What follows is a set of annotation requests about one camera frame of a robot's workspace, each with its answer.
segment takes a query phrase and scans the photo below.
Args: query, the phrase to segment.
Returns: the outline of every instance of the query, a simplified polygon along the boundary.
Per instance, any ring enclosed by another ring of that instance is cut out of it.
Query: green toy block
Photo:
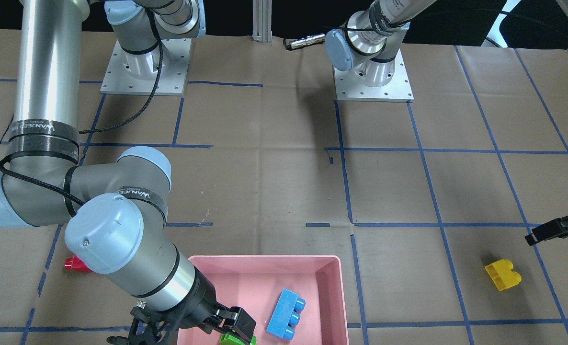
[[[220,337],[220,345],[244,345],[244,343],[230,334],[223,334]],[[256,345],[256,336],[252,337],[250,345]]]

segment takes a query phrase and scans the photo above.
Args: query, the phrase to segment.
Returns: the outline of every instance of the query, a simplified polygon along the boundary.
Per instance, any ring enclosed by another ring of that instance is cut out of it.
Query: blue building block
[[[298,293],[288,289],[282,290],[278,304],[275,306],[267,332],[286,340],[293,339],[295,329],[292,326],[299,324],[299,312],[306,307],[306,300],[300,299]]]

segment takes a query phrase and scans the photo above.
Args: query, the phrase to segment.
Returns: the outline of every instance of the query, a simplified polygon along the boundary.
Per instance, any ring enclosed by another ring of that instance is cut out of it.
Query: pink plastic tray
[[[247,255],[190,258],[216,287],[218,302],[256,320],[256,345],[349,345],[341,263],[336,256]],[[306,300],[291,341],[267,333],[283,288]],[[218,345],[220,334],[180,330],[177,345]]]

